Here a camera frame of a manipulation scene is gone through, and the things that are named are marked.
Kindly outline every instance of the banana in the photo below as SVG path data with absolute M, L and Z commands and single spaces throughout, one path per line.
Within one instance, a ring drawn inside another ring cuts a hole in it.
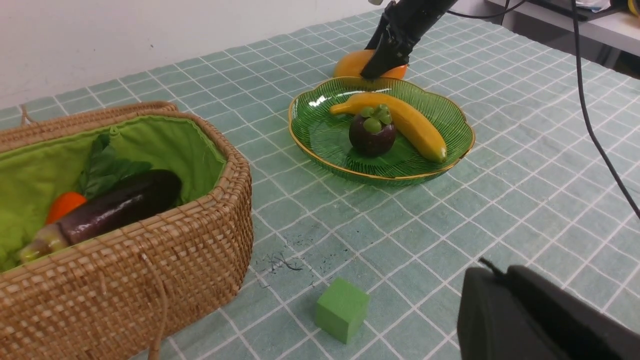
M 438 129 L 421 112 L 397 97 L 379 92 L 361 92 L 352 95 L 342 104 L 333 105 L 329 113 L 356 115 L 366 106 L 375 108 L 379 104 L 389 107 L 396 129 L 409 140 L 420 155 L 435 163 L 447 160 L 447 146 Z
M 638 0 L 629 0 L 629 10 L 635 16 L 640 17 L 640 2 Z

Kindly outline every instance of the wicker basket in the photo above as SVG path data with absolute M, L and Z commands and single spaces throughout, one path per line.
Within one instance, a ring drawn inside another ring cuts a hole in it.
M 168 102 L 0 131 L 0 152 L 142 115 L 193 121 L 227 159 L 206 196 L 0 274 L 1 359 L 128 359 L 230 302 L 253 246 L 248 162 L 218 130 Z

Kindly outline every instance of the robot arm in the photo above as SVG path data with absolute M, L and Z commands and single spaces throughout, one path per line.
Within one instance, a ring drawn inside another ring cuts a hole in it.
M 409 63 L 413 47 L 457 0 L 392 0 L 380 17 L 366 50 L 375 50 L 360 73 L 376 79 L 394 67 Z M 380 4 L 380 0 L 371 0 Z

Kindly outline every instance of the orange carrot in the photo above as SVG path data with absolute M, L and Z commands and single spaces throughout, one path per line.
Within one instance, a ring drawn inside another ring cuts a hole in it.
M 53 224 L 54 222 L 58 221 L 58 219 L 70 213 L 72 210 L 76 209 L 78 206 L 84 204 L 85 202 L 86 198 L 80 193 L 63 193 L 53 202 L 53 205 L 51 205 L 46 224 Z

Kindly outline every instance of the green fabric lining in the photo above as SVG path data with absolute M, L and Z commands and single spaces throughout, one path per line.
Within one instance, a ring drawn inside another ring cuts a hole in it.
M 0 154 L 0 271 L 17 265 L 60 194 L 77 180 L 98 134 L 109 133 L 118 156 L 174 171 L 183 182 L 181 203 L 213 189 L 227 163 L 192 121 L 144 116 L 111 127 L 40 142 Z

